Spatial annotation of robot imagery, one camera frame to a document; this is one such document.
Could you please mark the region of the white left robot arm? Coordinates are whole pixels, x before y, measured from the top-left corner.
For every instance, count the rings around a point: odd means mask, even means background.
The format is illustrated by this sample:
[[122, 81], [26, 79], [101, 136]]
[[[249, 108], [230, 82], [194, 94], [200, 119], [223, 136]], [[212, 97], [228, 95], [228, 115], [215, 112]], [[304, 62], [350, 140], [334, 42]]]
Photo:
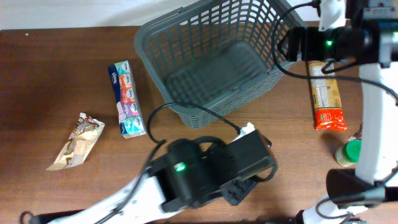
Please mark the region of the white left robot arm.
[[150, 157], [127, 186], [90, 208], [33, 215], [21, 223], [148, 223], [218, 198], [238, 205], [260, 182], [273, 178], [277, 163], [272, 143], [254, 125], [241, 128], [227, 144], [214, 136], [178, 139], [167, 152]]

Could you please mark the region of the grey plastic lattice basket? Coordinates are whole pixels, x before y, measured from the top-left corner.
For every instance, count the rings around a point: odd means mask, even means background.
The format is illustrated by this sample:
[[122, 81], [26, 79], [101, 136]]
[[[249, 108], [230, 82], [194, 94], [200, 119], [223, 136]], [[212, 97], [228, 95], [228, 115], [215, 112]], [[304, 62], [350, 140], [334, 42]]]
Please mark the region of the grey plastic lattice basket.
[[144, 24], [134, 48], [164, 101], [198, 129], [272, 90], [290, 68], [276, 43], [303, 25], [287, 1], [197, 1]]

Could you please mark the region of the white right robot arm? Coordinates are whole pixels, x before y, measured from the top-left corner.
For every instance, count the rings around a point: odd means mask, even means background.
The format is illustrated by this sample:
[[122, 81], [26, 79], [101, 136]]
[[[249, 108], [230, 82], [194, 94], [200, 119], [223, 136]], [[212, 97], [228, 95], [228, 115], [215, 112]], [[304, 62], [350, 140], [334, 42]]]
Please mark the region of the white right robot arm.
[[309, 1], [317, 27], [298, 26], [271, 52], [291, 62], [324, 61], [319, 80], [344, 81], [362, 107], [362, 140], [352, 169], [332, 169], [326, 194], [296, 223], [349, 223], [355, 215], [397, 201], [397, 2]]

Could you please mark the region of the green lidded small jar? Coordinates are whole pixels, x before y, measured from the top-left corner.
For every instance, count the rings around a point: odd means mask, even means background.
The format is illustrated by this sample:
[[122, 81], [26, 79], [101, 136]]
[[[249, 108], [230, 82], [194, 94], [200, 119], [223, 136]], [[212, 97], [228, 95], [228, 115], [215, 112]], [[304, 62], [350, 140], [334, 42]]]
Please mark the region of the green lidded small jar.
[[349, 167], [358, 162], [361, 152], [361, 140], [347, 142], [335, 151], [335, 160], [339, 165]]

